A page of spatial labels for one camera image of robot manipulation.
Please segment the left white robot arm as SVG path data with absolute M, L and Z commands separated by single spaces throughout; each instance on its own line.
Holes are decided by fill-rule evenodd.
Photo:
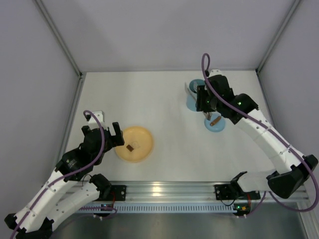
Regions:
M 70 196 L 64 195 L 102 162 L 106 152 L 124 145 L 119 124 L 114 122 L 113 128 L 115 135 L 108 128 L 82 127 L 84 141 L 63 155 L 47 182 L 21 211 L 6 216 L 4 221 L 13 230 L 12 239 L 48 239 L 83 206 L 108 198 L 112 184 L 102 174 L 91 176 Z

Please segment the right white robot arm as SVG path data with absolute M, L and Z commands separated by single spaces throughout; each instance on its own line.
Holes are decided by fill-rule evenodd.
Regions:
M 274 170 L 239 173 L 231 180 L 234 191 L 271 191 L 287 199 L 309 179 L 308 171 L 318 164 L 316 157 L 303 155 L 284 140 L 250 96 L 233 93 L 225 76 L 211 74 L 208 82 L 192 83 L 190 88 L 196 93 L 198 112 L 217 112 L 229 119 L 251 137 L 274 166 Z

